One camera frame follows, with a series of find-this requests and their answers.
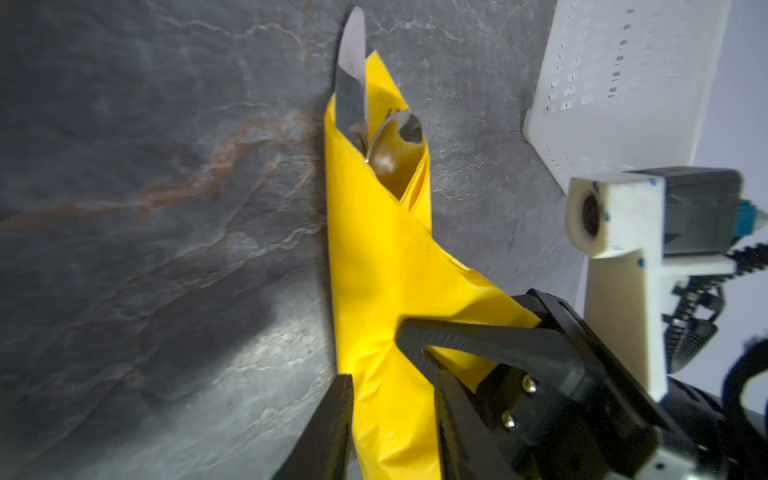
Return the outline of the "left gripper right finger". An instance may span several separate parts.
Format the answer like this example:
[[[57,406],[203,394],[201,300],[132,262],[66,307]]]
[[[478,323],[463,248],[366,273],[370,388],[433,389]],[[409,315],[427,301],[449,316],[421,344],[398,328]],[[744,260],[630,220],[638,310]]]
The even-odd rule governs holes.
[[[468,390],[448,370],[435,387],[438,451],[443,479],[521,479],[503,456]]]

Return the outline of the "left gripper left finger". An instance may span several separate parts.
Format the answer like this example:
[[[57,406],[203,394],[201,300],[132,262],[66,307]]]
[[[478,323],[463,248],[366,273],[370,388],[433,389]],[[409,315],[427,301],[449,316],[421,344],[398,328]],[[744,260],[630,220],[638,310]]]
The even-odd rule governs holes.
[[[353,444],[351,375],[337,375],[273,479],[345,479]]]

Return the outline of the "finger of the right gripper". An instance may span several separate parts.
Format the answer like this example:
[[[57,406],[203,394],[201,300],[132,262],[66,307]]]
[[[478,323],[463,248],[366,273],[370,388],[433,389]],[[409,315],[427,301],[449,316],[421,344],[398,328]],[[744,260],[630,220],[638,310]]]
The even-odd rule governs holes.
[[[585,366],[567,337],[551,329],[452,323],[409,318],[398,328],[396,345],[432,385],[441,363],[428,351],[447,348],[525,371],[560,390],[580,390]]]

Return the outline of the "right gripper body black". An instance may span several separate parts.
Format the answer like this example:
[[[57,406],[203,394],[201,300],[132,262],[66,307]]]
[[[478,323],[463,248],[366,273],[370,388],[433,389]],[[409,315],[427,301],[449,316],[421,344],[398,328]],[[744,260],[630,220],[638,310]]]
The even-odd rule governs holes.
[[[578,353],[590,390],[562,396],[516,366],[499,365],[475,398],[501,452],[524,479],[764,479],[767,421],[743,407],[765,349],[750,347],[720,395],[668,378],[653,400],[563,300],[536,290],[516,298]]]

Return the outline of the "yellow paper napkin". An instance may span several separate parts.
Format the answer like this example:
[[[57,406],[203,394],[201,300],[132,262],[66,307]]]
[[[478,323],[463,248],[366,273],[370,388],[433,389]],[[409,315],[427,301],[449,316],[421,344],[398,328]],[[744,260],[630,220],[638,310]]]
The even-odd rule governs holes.
[[[432,236],[430,158],[402,197],[324,118],[328,250],[338,370],[354,383],[352,435],[367,479],[441,475],[430,382],[398,349],[410,317],[532,328],[537,317]]]

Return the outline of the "silver spoon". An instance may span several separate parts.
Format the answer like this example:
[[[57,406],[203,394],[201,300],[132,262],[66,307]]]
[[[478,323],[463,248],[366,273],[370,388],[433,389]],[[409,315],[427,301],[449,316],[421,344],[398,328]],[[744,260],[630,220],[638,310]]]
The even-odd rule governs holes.
[[[366,162],[377,176],[390,175],[399,169],[404,158],[423,147],[419,118],[410,110],[389,112],[368,147]]]

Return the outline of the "white perforated plastic basket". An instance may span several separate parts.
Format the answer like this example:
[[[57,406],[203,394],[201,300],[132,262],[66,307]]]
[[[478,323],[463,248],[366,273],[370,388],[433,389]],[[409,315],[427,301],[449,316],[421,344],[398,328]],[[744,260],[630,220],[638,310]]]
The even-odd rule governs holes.
[[[692,164],[728,1],[557,3],[523,133],[574,177]]]

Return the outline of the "silver knife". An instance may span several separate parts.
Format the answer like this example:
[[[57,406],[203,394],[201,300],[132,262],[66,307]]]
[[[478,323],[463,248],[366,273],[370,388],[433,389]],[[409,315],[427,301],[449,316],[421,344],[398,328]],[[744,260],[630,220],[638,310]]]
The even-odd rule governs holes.
[[[366,29],[363,10],[355,6],[344,24],[336,58],[337,129],[362,153],[368,142]]]

